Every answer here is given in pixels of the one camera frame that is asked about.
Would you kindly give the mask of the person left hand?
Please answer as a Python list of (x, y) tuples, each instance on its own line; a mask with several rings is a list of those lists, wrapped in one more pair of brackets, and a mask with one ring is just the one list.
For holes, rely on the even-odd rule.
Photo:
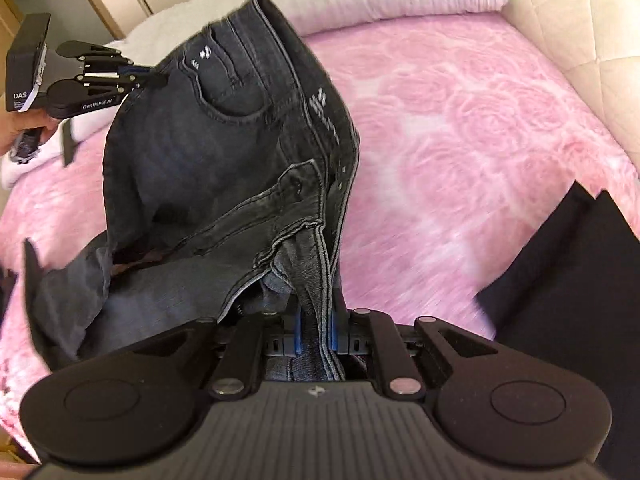
[(11, 148), (14, 141), (26, 130), (41, 129), (40, 143), (47, 142), (55, 133), (59, 119), (47, 114), (45, 110), (28, 110), (27, 112), (1, 111), (0, 116), (0, 155), (3, 156)]

